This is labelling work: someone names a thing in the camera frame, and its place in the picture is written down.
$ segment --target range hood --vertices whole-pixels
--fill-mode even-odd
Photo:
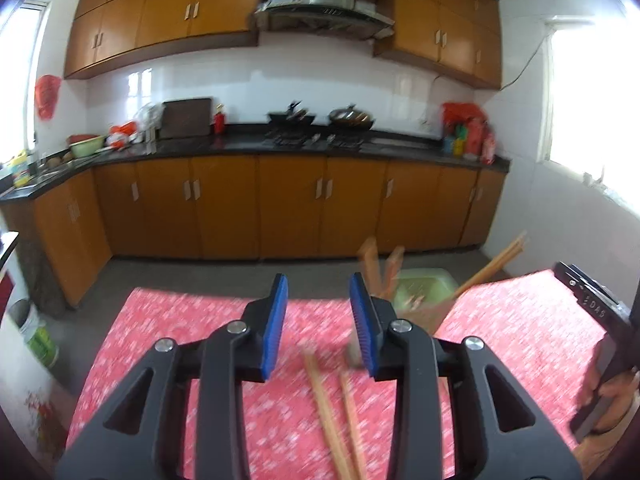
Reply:
[[[394,20],[355,9],[355,0],[295,0],[267,4],[254,14],[260,30],[310,32],[354,40],[380,40],[394,33]]]

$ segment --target red tablecloth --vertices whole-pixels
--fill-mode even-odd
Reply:
[[[111,327],[82,390],[68,444],[78,436],[116,384],[157,339],[178,343],[206,338],[237,319],[248,300],[203,298],[134,290]],[[332,460],[303,368],[300,349],[314,348],[338,424],[346,429],[335,371],[351,330],[347,300],[290,300],[278,365],[266,384],[245,383],[244,420],[254,480],[333,479]],[[437,337],[459,342],[478,335],[511,369],[565,441],[591,349],[602,329],[575,303],[550,271],[478,286],[464,294]],[[375,383],[350,372],[370,480],[382,480],[390,449],[395,385]],[[197,392],[190,396],[184,474],[193,478]],[[447,402],[442,406],[444,473],[453,474],[452,434]]]

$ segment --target metal screw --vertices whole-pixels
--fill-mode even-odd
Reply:
[[[404,333],[412,329],[411,323],[405,319],[395,319],[391,322],[391,330],[394,332]]]
[[[484,341],[473,335],[465,339],[465,345],[469,350],[482,350],[484,348]]]
[[[244,321],[232,321],[226,326],[226,331],[230,334],[241,334],[246,332],[246,323]]]
[[[154,348],[158,352],[168,352],[174,348],[175,341],[173,339],[169,339],[168,337],[163,337],[162,339],[158,339]]]

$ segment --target bright window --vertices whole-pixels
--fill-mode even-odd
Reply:
[[[31,67],[44,10],[44,6],[24,4],[0,31],[0,162],[23,150],[27,137],[33,137],[33,131],[28,131],[33,129]]]
[[[548,158],[640,211],[640,31],[619,20],[556,30]]]

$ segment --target gray floor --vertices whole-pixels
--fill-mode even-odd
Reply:
[[[403,269],[443,267],[463,283],[488,263],[480,251],[409,255]],[[348,277],[358,270],[356,260],[328,262],[268,262],[215,264],[113,259],[87,292],[80,309],[63,319],[48,319],[60,357],[52,372],[73,395],[84,380],[100,345],[131,291],[137,286],[208,296],[260,298],[270,290],[277,272],[289,279],[289,297],[345,298]],[[495,279],[504,279],[503,272]]]

